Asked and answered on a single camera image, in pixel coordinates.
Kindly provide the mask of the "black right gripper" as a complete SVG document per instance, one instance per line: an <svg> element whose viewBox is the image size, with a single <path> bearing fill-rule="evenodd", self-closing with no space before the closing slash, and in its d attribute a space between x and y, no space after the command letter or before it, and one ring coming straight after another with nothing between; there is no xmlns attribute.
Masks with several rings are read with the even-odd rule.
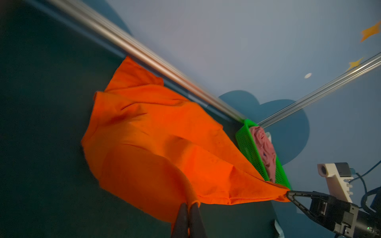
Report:
<svg viewBox="0 0 381 238"><path fill-rule="evenodd" d="M349 202L321 192L288 191L286 197L308 218L335 236L379 238L381 221Z"/></svg>

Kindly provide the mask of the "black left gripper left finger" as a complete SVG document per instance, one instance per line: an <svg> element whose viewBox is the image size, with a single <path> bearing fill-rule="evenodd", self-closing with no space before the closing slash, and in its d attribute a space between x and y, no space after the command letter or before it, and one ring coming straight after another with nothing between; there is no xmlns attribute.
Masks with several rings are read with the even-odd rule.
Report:
<svg viewBox="0 0 381 238"><path fill-rule="evenodd" d="M188 238L188 206L186 203L180 205L176 221L173 225L171 238Z"/></svg>

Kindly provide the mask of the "orange t shirt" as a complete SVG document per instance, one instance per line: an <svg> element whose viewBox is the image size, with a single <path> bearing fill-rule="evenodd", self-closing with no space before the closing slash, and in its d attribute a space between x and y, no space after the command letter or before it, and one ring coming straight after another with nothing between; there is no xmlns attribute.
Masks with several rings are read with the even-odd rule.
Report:
<svg viewBox="0 0 381 238"><path fill-rule="evenodd" d="M95 93L81 141L99 185L156 219L173 223L180 205L285 202L201 106L125 58Z"/></svg>

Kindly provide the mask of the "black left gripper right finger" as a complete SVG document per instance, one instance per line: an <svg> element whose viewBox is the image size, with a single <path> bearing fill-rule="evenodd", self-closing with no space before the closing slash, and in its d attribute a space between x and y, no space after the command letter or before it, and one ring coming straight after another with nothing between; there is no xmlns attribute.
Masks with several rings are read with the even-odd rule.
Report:
<svg viewBox="0 0 381 238"><path fill-rule="evenodd" d="M189 237L207 238L198 204L193 204L189 210Z"/></svg>

